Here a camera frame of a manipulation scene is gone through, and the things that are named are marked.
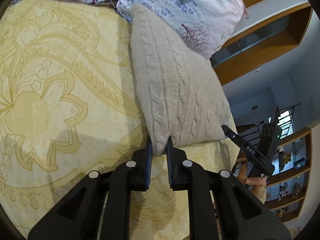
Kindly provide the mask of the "right hand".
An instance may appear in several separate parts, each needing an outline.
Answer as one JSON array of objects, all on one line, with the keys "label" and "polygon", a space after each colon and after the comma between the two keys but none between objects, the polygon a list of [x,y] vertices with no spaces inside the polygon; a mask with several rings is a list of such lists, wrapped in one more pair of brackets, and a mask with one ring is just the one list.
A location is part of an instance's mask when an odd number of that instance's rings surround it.
[{"label": "right hand", "polygon": [[251,192],[256,196],[263,193],[266,187],[265,177],[251,177],[246,176],[247,164],[242,165],[240,168],[237,179],[245,185],[253,186]]}]

